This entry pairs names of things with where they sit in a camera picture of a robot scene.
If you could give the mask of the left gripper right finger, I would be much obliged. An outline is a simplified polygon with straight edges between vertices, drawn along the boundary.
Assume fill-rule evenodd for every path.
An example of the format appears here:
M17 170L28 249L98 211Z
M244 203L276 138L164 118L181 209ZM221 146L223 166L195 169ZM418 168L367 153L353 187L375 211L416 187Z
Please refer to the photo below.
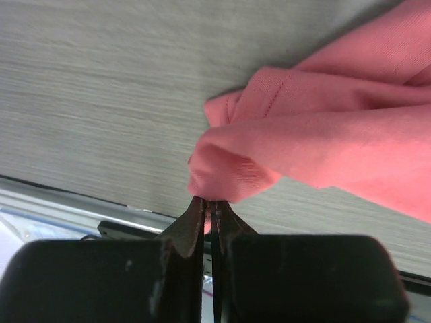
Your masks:
M345 234L258 234L211 204L216 322L404 322L409 300L387 250Z

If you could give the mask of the pink t shirt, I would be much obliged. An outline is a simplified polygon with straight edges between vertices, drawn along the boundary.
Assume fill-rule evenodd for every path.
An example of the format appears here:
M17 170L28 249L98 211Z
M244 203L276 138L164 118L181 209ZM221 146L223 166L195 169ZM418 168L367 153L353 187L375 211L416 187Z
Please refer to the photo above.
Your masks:
M430 2L404 1L291 69L205 103L191 194L237 203L281 177L430 220Z

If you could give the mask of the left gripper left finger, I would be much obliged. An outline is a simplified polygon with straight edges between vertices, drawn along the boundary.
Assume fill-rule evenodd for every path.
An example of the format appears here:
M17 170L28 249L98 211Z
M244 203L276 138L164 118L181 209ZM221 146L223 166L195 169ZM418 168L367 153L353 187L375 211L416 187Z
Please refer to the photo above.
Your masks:
M200 322L205 209L193 198L152 239L24 245L1 280L1 321Z

